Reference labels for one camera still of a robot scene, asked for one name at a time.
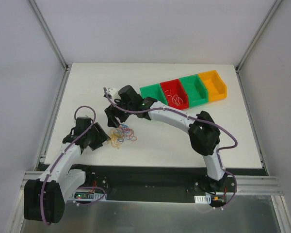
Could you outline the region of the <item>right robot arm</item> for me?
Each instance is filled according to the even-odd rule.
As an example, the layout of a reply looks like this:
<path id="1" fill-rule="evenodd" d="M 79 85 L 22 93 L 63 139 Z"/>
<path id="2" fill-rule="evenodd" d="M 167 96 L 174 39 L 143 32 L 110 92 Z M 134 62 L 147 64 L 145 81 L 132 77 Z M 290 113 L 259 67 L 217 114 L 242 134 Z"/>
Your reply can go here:
<path id="1" fill-rule="evenodd" d="M 159 121 L 178 128 L 189 135 L 195 152 L 202 155 L 207 168 L 208 187 L 212 192 L 222 190 L 226 185 L 226 174 L 215 151 L 219 148 L 220 131 L 209 113 L 202 111 L 196 116 L 165 105 L 161 101 L 142 98 L 134 88 L 126 85 L 119 91 L 104 88 L 104 97 L 110 102 L 104 112 L 109 127 L 118 128 L 130 115 Z"/>

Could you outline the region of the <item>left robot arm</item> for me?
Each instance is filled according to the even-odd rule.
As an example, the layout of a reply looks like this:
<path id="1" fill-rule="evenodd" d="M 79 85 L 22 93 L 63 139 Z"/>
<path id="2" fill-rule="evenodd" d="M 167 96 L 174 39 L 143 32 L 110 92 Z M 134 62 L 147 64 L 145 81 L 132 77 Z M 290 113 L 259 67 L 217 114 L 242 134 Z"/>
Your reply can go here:
<path id="1" fill-rule="evenodd" d="M 58 223 L 63 217 L 65 204 L 79 188 L 87 189 L 93 177 L 72 166 L 86 148 L 102 147 L 109 137 L 99 123 L 89 117 L 78 117 L 76 125 L 62 140 L 57 157 L 36 179 L 29 179 L 24 186 L 24 218 Z"/>

